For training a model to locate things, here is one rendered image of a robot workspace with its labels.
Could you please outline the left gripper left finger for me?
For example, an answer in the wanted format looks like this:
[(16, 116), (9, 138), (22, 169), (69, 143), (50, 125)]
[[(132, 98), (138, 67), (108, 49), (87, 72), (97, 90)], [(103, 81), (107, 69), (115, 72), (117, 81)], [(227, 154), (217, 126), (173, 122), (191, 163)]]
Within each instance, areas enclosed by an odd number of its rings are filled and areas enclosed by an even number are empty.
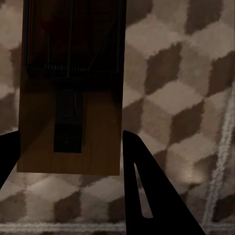
[(4, 185), (21, 156), (20, 132), (0, 136), (0, 188)]

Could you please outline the mousetrap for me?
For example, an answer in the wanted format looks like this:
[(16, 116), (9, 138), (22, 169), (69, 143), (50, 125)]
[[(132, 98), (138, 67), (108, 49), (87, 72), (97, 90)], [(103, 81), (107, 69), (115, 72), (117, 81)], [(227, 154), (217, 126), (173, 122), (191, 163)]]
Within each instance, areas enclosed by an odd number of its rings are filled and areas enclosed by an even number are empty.
[(23, 0), (17, 172), (119, 176), (127, 0)]

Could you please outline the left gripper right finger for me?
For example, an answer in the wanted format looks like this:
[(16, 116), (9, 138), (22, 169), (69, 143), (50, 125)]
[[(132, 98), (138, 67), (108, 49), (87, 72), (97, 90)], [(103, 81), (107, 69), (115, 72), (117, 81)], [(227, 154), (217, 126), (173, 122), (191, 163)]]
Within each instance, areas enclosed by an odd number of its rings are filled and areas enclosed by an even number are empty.
[[(153, 218), (142, 215), (134, 163)], [(126, 235), (206, 235), (142, 139), (127, 130), (123, 168)]]

